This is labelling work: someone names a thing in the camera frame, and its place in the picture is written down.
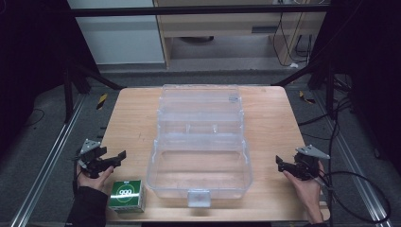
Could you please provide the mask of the dark curtain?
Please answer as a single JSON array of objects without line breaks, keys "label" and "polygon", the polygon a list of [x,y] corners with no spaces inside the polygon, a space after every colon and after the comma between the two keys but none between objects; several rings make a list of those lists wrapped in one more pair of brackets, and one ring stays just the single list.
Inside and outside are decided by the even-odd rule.
[{"label": "dark curtain", "polygon": [[352,99],[381,155],[401,176],[401,0],[331,0],[314,52],[352,80]]},{"label": "dark curtain", "polygon": [[48,15],[51,9],[70,5],[67,0],[0,0],[0,159],[33,112],[35,98],[63,84],[65,60],[51,45],[53,34],[72,60],[98,71],[76,19]]}]

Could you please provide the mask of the light wooden desk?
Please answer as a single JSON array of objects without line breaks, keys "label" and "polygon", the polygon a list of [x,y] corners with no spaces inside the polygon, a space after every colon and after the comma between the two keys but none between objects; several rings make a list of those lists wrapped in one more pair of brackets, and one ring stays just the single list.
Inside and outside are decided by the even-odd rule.
[{"label": "light wooden desk", "polygon": [[[152,0],[156,7],[231,6],[231,5],[316,5],[330,0]],[[197,15],[160,15],[161,36],[206,37],[269,35],[280,63],[295,62],[292,51],[302,36],[320,32],[323,12],[234,13]]]}]

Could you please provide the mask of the black metal stand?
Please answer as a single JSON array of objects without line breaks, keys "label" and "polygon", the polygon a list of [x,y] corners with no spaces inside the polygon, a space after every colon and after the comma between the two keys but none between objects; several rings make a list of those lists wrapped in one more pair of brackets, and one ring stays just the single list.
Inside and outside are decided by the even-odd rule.
[{"label": "black metal stand", "polygon": [[124,89],[124,86],[105,79],[99,73],[78,63],[66,63],[62,77],[65,100],[65,123],[70,121],[74,113],[72,86],[75,86],[80,94],[88,94],[91,91],[91,86],[86,79],[87,77],[94,79],[114,90]]},{"label": "black metal stand", "polygon": [[306,74],[311,75],[307,86],[312,90],[319,89],[325,83],[325,109],[329,116],[334,119],[334,68],[331,61],[326,57],[310,61],[306,67],[286,79],[273,83],[272,86],[285,87]]}]

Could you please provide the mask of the black horizontal bar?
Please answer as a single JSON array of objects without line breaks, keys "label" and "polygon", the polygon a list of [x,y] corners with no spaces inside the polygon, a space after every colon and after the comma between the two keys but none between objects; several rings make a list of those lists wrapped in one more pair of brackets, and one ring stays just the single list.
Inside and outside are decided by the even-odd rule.
[{"label": "black horizontal bar", "polygon": [[331,5],[235,5],[235,6],[191,6],[124,9],[70,9],[76,17],[97,16],[145,16],[145,15],[197,15],[232,13],[276,13],[276,12],[323,12]]}]

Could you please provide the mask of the aluminium floor rail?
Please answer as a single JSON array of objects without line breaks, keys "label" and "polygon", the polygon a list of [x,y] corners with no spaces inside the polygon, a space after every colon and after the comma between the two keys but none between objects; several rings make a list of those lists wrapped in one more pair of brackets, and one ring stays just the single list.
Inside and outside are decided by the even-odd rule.
[{"label": "aluminium floor rail", "polygon": [[376,184],[365,177],[354,155],[351,153],[351,150],[349,149],[348,144],[346,143],[340,131],[340,125],[337,120],[338,109],[334,108],[335,118],[332,119],[325,109],[323,95],[319,92],[313,92],[313,96],[315,97],[317,105],[321,108],[325,116],[328,127],[332,131],[331,137],[329,139],[330,145],[328,152],[332,157],[333,145],[336,145],[337,154],[341,156],[344,164],[346,165],[346,170],[332,171],[331,166],[334,162],[334,158],[332,157],[329,160],[328,170],[326,171],[326,174],[328,175],[329,179],[334,175],[345,175],[351,178],[354,187],[357,189],[357,192],[369,213],[369,217],[362,217],[361,215],[358,215],[356,212],[352,211],[349,207],[345,206],[343,204],[343,199],[341,199],[335,193],[334,189],[329,192],[329,199],[331,200],[330,204],[333,204],[333,202],[335,201],[344,211],[346,211],[354,218],[358,218],[360,221],[370,223],[375,227],[393,227],[390,221],[390,216],[392,214],[391,204],[384,195],[383,191]]},{"label": "aluminium floor rail", "polygon": [[33,185],[27,193],[27,196],[13,217],[9,227],[26,227],[29,218],[44,191],[44,187],[53,171],[58,159],[63,151],[63,148],[73,130],[82,106],[85,102],[86,95],[78,95],[77,102],[74,104],[73,113],[70,119],[63,124],[61,131],[49,151],[40,172],[38,173]]}]

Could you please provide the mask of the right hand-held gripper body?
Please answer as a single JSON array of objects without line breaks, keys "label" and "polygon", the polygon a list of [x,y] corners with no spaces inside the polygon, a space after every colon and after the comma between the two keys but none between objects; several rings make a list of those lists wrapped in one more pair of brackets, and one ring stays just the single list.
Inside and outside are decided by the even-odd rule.
[{"label": "right hand-held gripper body", "polygon": [[319,161],[330,159],[330,155],[322,152],[312,145],[295,149],[294,166],[289,171],[296,178],[306,181],[317,178],[320,175]]}]

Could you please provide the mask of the person's left hand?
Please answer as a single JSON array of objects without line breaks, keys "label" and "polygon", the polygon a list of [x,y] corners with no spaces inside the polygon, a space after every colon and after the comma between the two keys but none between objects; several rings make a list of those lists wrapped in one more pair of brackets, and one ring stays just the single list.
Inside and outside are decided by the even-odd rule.
[{"label": "person's left hand", "polygon": [[113,174],[113,166],[109,166],[105,171],[101,172],[99,177],[92,179],[88,177],[81,169],[81,166],[77,166],[77,182],[78,187],[85,186],[91,187],[95,190],[106,193],[105,182]]}]

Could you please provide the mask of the white cabinet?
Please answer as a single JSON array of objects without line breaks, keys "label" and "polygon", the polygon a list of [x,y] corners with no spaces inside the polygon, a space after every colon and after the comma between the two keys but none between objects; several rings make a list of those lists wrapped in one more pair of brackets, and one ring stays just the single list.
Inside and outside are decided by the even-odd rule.
[{"label": "white cabinet", "polygon": [[[153,7],[152,0],[67,0],[71,9]],[[79,28],[98,65],[164,63],[156,17],[77,17]]]}]

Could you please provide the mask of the person's right hand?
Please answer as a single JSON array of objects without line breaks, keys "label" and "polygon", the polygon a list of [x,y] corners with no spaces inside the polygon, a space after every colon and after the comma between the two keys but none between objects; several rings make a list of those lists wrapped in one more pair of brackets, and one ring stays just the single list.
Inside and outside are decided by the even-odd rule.
[{"label": "person's right hand", "polygon": [[316,180],[301,181],[286,170],[283,171],[283,174],[294,186],[305,209],[308,222],[310,224],[323,223],[323,214],[320,208],[321,185]]}]

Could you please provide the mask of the clear plastic storage box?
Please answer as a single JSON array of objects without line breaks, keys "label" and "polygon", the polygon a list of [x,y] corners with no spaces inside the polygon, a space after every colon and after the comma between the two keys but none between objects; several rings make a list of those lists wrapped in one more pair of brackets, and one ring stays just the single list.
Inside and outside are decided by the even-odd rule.
[{"label": "clear plastic storage box", "polygon": [[189,207],[235,200],[253,183],[236,85],[165,85],[146,183],[159,198]]}]

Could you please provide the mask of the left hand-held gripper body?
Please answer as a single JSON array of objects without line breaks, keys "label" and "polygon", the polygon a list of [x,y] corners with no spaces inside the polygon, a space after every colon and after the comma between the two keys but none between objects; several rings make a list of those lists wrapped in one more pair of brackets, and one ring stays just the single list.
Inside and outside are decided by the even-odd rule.
[{"label": "left hand-held gripper body", "polygon": [[102,148],[99,142],[86,139],[78,151],[78,163],[90,178],[96,179],[100,172],[108,168],[106,161],[115,159],[115,157],[102,159],[101,156],[106,153],[107,148]]}]

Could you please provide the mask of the yellow and black tape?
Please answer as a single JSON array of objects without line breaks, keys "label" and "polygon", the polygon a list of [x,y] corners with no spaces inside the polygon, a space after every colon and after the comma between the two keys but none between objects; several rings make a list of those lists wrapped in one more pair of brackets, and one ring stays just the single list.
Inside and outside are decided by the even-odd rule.
[{"label": "yellow and black tape", "polygon": [[102,109],[102,107],[103,107],[103,105],[104,105],[104,103],[105,103],[105,101],[106,101],[106,99],[107,99],[107,96],[108,96],[107,93],[104,93],[104,94],[102,94],[102,95],[100,96],[99,101],[98,101],[98,103],[96,104],[96,109],[97,109],[97,110],[101,110],[101,109]]},{"label": "yellow and black tape", "polygon": [[308,104],[315,104],[316,101],[314,98],[307,98],[303,91],[299,91],[299,98]]}]

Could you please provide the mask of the green and white box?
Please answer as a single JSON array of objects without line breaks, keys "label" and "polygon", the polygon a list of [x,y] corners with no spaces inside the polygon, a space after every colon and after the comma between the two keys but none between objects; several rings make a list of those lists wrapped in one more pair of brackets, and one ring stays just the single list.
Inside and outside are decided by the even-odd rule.
[{"label": "green and white box", "polygon": [[108,206],[117,214],[143,213],[145,198],[145,189],[141,180],[117,181],[113,183]]}]

